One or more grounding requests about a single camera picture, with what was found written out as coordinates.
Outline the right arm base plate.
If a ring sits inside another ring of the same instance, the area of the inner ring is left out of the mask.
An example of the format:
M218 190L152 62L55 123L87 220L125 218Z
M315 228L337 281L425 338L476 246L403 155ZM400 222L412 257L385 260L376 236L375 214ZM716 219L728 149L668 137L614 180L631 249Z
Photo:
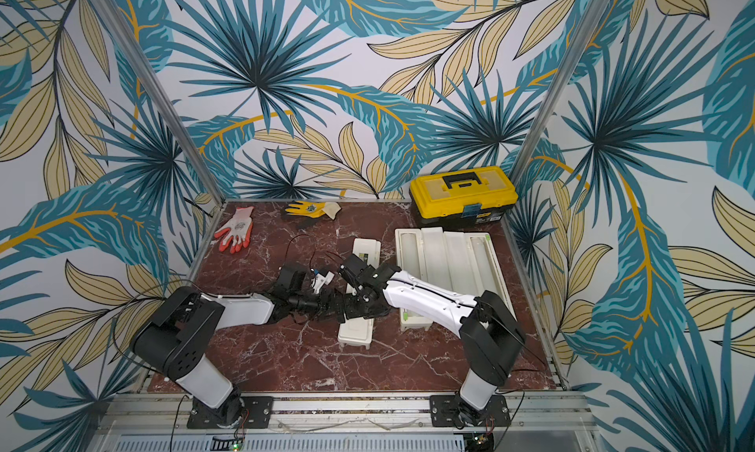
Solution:
M481 428L482 426L509 426L511 410L505 397L494 395L482 410L464 402L459 394L437 394L429 399L434 428Z

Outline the white wrap dispenser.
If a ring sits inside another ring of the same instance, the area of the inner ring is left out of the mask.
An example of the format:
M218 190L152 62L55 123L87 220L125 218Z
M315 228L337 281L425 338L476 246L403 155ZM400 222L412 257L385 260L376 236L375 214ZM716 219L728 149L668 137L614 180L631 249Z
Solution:
M430 277L432 270L428 269L426 260L424 235L422 229L396 229L396 261L404 270L408 271L416 278L423 282L432 283ZM405 332L410 329L423 329L428 331L433 325L432 320L401 308L400 314L400 331Z

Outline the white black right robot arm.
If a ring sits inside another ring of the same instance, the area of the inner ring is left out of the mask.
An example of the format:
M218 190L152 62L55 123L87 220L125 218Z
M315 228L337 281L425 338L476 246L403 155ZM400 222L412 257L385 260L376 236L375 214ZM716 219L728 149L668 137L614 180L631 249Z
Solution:
M458 398L466 408L484 410L505 386L526 344L526 335L503 299L484 291L464 295L424 282L400 267L373 267L356 255L339 267L355 290L344 303L344 317L380 317L394 308L428 318L458 337L469 373Z

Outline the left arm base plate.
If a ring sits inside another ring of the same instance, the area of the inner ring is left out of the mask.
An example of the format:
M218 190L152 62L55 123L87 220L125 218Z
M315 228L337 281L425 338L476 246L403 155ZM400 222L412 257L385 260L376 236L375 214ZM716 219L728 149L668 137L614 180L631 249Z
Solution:
M269 427L273 397L232 394L219 408L193 400L187 422L189 430L264 430Z

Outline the white dispenser base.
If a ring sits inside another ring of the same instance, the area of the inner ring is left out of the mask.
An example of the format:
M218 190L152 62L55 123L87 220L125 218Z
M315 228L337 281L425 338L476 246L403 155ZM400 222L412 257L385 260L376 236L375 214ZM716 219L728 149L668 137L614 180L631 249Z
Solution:
M444 232L446 274L438 286L463 295L497 294L516 316L489 233Z

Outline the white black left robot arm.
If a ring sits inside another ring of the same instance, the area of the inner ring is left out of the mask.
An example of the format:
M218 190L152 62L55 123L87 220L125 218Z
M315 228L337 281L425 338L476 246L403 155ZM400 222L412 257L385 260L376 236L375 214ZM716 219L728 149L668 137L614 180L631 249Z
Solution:
M285 266L261 294L221 296L180 287L139 328L130 349L206 408L236 411L235 385L206 356L218 330L276 324L291 314L345 319L343 293L328 286L302 293L305 275L298 264Z

